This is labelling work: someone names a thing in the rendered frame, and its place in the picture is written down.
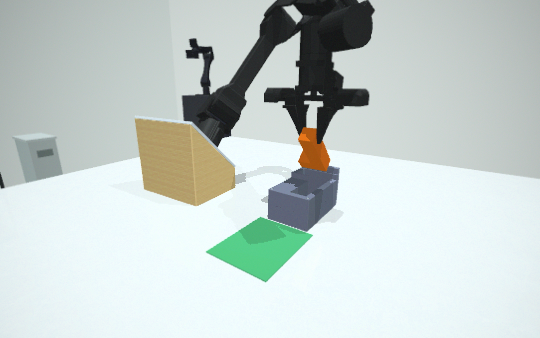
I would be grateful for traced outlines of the orange l-shaped part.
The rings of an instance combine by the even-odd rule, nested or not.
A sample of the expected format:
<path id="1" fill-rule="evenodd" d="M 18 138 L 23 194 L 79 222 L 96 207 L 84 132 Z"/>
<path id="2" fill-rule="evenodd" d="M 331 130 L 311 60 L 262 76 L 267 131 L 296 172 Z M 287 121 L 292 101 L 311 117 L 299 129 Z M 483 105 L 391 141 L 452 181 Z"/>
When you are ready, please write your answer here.
<path id="1" fill-rule="evenodd" d="M 324 142 L 317 144 L 317 128 L 303 127 L 298 141 L 303 151 L 298 160 L 301 167 L 327 171 L 331 161 Z"/>

